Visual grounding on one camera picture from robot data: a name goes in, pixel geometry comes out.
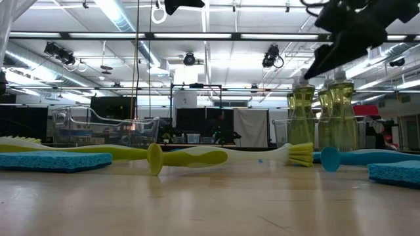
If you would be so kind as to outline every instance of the brush handle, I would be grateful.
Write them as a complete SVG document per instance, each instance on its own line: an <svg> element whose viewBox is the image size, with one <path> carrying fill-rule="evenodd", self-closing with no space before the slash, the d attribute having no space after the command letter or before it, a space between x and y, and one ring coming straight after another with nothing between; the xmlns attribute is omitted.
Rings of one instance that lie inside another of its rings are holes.
<svg viewBox="0 0 420 236"><path fill-rule="evenodd" d="M382 149L363 149L340 153L342 165L367 165L373 163L396 163L400 161L420 161L420 155L400 153Z"/></svg>
<svg viewBox="0 0 420 236"><path fill-rule="evenodd" d="M189 155L203 155L206 153L211 153L213 151L218 151L219 153L223 152L227 154L227 160L225 162L237 162L237 161L258 161L259 159L263 160L273 160L279 161L282 163L288 162L289 159L289 147L290 144L286 144L283 147L272 151L237 151L231 149L225 149L220 147L211 147L211 146L198 146L190 147L183 149L180 152L187 153Z"/></svg>
<svg viewBox="0 0 420 236"><path fill-rule="evenodd" d="M48 147L25 140L12 138L0 138L0 152L24 152L24 151L70 151L78 153L111 153L112 160L143 160L147 157L147 151L133 147L119 145L91 145L83 147Z"/></svg>

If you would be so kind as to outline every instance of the yellow-green dish brush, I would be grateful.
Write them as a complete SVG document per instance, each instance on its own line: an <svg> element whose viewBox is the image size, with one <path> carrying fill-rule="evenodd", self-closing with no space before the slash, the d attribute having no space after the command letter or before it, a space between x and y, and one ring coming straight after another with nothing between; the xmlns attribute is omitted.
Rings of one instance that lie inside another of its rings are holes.
<svg viewBox="0 0 420 236"><path fill-rule="evenodd" d="M117 145L95 145L83 147L55 148L28 141L11 138L0 138L1 152L20 151L71 151L82 153L111 153L113 160L143 160L147 159L150 172L158 175L162 166L202 168L235 163L238 161L257 161L259 159L279 161L282 163L297 163L311 167L313 161L313 144L286 144L273 151L236 151L219 147L198 146L163 153L160 146L151 144L148 150Z"/></svg>

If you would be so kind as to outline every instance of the table surface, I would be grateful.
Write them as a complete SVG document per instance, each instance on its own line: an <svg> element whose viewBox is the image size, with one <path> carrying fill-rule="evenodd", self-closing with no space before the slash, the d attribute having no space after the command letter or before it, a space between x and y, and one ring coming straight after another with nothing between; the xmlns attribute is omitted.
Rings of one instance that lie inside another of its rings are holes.
<svg viewBox="0 0 420 236"><path fill-rule="evenodd" d="M118 162L77 174L0 172L9 235L419 235L420 191L364 167L242 162L211 168Z"/></svg>

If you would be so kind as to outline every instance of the dish soap bottle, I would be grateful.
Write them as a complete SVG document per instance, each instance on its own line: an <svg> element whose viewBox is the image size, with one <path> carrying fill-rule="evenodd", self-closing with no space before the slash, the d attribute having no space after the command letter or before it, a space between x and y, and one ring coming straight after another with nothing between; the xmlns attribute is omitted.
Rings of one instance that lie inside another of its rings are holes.
<svg viewBox="0 0 420 236"><path fill-rule="evenodd" d="M295 105L295 97L294 97L292 92L287 93L286 98L287 98L287 105L289 106L289 113L287 114L287 118L289 119L289 121L288 121L289 125L286 126L286 129L287 129L287 139L290 140L290 138L291 138L291 136L290 136L290 134L291 134L290 120L293 116L293 112L295 111L295 106L296 105Z"/></svg>
<svg viewBox="0 0 420 236"><path fill-rule="evenodd" d="M306 69L301 70L301 76L293 87L292 93L295 98L295 110L291 119L291 144L304 144L314 142L315 120L312 112L312 99L315 93L315 86L309 85L303 75Z"/></svg>
<svg viewBox="0 0 420 236"><path fill-rule="evenodd" d="M318 122L318 140L320 149L332 146L332 132L331 132L331 111L333 109L333 103L331 94L328 91L328 84L333 80L327 77L324 81L324 86L318 91L318 97L321 103L321 116Z"/></svg>
<svg viewBox="0 0 420 236"><path fill-rule="evenodd" d="M352 108L354 84L346 79L345 71L338 71L334 82L328 84L331 95L332 110L330 123L332 127L332 144L339 151L358 149L357 120Z"/></svg>
<svg viewBox="0 0 420 236"><path fill-rule="evenodd" d="M289 106L288 118L291 119L295 111L295 97L292 92L287 93L287 105Z"/></svg>

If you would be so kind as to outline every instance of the red object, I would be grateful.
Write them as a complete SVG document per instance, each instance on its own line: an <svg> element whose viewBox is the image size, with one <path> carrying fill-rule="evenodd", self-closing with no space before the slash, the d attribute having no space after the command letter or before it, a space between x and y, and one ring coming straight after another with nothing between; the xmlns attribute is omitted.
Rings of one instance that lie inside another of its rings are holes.
<svg viewBox="0 0 420 236"><path fill-rule="evenodd" d="M376 105L355 105L353 111L355 115L379 115Z"/></svg>

